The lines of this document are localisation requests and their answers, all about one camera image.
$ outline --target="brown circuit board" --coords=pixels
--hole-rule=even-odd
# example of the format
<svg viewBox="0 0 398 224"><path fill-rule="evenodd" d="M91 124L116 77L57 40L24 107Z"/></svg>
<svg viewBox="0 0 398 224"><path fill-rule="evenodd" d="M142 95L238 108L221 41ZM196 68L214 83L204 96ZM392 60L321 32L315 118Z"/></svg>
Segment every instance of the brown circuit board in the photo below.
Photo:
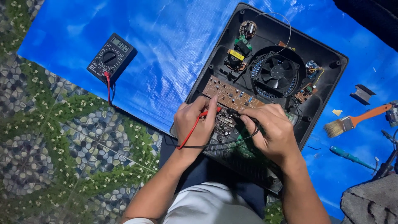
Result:
<svg viewBox="0 0 398 224"><path fill-rule="evenodd" d="M228 108L226 106L223 106L220 103L218 103L218 106L221 107L221 110L217 113L214 131L221 135L228 136L235 128L236 122L232 118L232 115L227 113L226 110Z"/></svg>
<svg viewBox="0 0 398 224"><path fill-rule="evenodd" d="M235 110L256 108L265 105L263 102L251 97L244 91L233 87L214 76L210 77L202 93L210 98L217 95L219 97L219 103Z"/></svg>
<svg viewBox="0 0 398 224"><path fill-rule="evenodd" d="M300 103L304 103L304 101L308 100L317 91L317 88L312 87L312 83L308 83L295 94L295 97Z"/></svg>

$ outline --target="blue tarp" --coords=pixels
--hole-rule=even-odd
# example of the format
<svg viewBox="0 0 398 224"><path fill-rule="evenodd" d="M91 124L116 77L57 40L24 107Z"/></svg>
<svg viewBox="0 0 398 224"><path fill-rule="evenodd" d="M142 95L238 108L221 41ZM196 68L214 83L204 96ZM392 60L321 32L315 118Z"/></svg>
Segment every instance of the blue tarp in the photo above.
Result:
<svg viewBox="0 0 398 224"><path fill-rule="evenodd" d="M333 139L326 137L322 127L338 118L333 109L343 110L341 116L356 116L396 99L392 84L396 84L398 54L338 10L332 0L246 2L265 12L284 14L293 27L349 57L348 67L307 143L321 149L303 150L328 213L342 219L342 192L369 180L372 171L339 158L328 148L339 146L375 165L374 156L385 161L392 150L380 130L392 133L393 129L384 116L364 121ZM18 54L107 98L104 84L86 67L109 36L119 34L137 48L138 55L116 82L113 103L168 132L173 114L187 97L237 4L236 0L47 0ZM370 106L349 97L358 83L377 94Z"/></svg>

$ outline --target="gray cloth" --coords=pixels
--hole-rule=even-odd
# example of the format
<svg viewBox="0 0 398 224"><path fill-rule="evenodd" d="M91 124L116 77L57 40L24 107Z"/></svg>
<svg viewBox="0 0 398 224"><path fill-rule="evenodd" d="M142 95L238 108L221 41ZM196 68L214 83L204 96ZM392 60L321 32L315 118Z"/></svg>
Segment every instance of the gray cloth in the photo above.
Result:
<svg viewBox="0 0 398 224"><path fill-rule="evenodd" d="M349 188L340 207L342 224L398 224L398 175Z"/></svg>

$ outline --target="brush bristles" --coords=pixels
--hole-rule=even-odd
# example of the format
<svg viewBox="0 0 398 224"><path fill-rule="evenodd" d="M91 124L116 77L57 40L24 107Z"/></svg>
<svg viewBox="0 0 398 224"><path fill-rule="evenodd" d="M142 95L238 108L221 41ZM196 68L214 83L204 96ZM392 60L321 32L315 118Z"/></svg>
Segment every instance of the brush bristles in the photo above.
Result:
<svg viewBox="0 0 398 224"><path fill-rule="evenodd" d="M324 129L329 138L336 137L344 132L343 123L341 120L335 120L333 122L325 124Z"/></svg>

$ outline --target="dark pants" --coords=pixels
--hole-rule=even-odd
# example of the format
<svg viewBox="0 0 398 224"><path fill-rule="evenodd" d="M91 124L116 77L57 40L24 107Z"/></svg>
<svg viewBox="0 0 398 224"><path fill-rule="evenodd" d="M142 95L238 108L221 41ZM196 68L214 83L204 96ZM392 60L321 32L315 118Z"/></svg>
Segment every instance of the dark pants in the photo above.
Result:
<svg viewBox="0 0 398 224"><path fill-rule="evenodd" d="M161 153L160 168L165 164L175 147L167 144L177 144L177 141L164 135ZM245 177L237 174L218 162L200 154L195 162L188 167L181 176L176 193L204 182L214 181L228 186L233 193L240 195L261 218L264 218L263 208L267 202L267 191L253 184Z"/></svg>

